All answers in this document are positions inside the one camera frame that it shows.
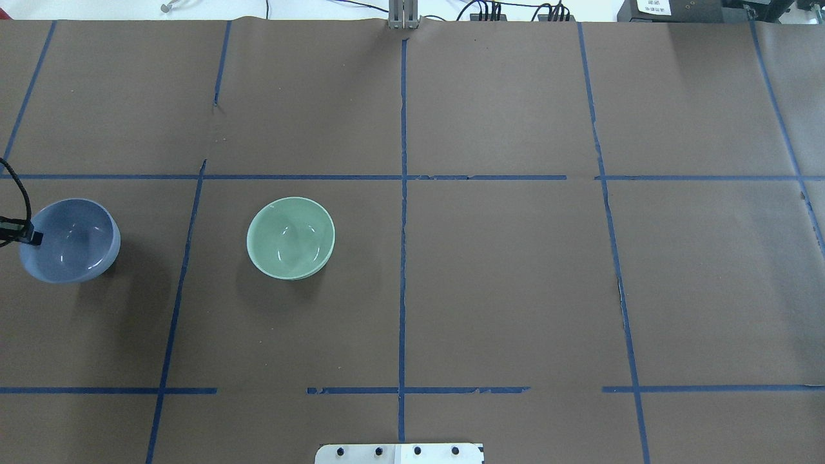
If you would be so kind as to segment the black box with label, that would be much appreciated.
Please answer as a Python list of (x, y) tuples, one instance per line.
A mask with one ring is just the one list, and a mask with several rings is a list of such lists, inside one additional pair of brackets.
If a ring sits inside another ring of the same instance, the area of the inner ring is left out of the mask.
[(722, 1), (623, 1), (619, 23), (723, 23)]

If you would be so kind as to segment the black power strip right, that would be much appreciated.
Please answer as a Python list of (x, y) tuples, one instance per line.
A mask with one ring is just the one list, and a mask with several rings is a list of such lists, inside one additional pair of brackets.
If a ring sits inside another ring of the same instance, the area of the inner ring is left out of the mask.
[(534, 9), (531, 21), (538, 21), (539, 23), (574, 23), (575, 18), (563, 1), (557, 1), (556, 3), (543, 3), (537, 6)]

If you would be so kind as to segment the green ceramic bowl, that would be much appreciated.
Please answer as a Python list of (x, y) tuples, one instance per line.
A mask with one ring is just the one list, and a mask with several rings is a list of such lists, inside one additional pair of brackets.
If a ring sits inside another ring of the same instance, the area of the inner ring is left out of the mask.
[(304, 197), (284, 197), (264, 206), (251, 219), (246, 234), (253, 266), (283, 281), (298, 281), (321, 271), (335, 243), (332, 215)]

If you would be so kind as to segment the blue ceramic bowl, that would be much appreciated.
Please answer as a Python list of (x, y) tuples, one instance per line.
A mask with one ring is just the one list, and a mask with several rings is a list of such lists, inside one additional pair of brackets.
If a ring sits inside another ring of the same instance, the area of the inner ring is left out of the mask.
[(19, 258), (24, 270), (42, 282), (90, 281), (109, 270), (120, 253), (120, 228), (94, 200), (54, 202), (35, 214), (32, 224), (42, 241), (20, 246)]

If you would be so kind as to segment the black power strip left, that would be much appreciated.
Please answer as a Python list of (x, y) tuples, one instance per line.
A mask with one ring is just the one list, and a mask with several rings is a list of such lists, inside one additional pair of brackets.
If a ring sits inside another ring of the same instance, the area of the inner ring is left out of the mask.
[[(478, 12), (466, 13), (471, 5), (478, 5)], [(469, 3), (465, 9), (461, 11), (461, 16), (467, 16), (469, 21), (477, 21), (477, 23), (497, 23), (497, 21), (506, 21), (507, 16), (503, 12), (503, 3), (489, 2), (489, 1), (474, 1)]]

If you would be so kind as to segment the aluminium profile post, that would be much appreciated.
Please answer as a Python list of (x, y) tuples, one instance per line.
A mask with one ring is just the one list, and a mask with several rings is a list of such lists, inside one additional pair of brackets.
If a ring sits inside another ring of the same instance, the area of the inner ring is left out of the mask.
[(418, 7), (418, 0), (390, 0), (388, 2), (389, 29), (418, 29), (421, 23)]

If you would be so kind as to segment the white metal base plate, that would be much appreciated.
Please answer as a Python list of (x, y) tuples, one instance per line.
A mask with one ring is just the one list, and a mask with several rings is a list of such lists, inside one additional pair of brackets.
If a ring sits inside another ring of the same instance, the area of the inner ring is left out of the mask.
[(371, 443), (327, 444), (315, 463), (484, 463), (482, 444)]

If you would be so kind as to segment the black power strip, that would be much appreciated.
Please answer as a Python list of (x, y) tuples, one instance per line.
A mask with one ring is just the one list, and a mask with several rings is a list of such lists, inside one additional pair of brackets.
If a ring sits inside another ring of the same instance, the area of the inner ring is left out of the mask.
[(563, 1), (557, 1), (556, 3), (543, 3), (537, 6), (534, 9), (531, 21), (538, 21), (539, 23), (574, 23), (575, 18)]
[[(466, 13), (471, 5), (478, 5), (478, 12)], [(465, 9), (461, 11), (461, 16), (467, 16), (469, 21), (477, 21), (477, 23), (497, 23), (497, 21), (506, 21), (507, 16), (503, 12), (503, 3), (489, 2), (489, 1), (474, 1), (469, 3)]]

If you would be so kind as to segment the brown paper table mat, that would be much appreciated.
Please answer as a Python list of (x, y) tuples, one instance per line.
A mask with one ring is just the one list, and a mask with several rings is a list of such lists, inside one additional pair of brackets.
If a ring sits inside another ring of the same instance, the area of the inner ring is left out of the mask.
[(3, 21), (3, 158), (122, 242), (2, 250), (2, 462), (822, 463), (822, 124), (812, 24)]

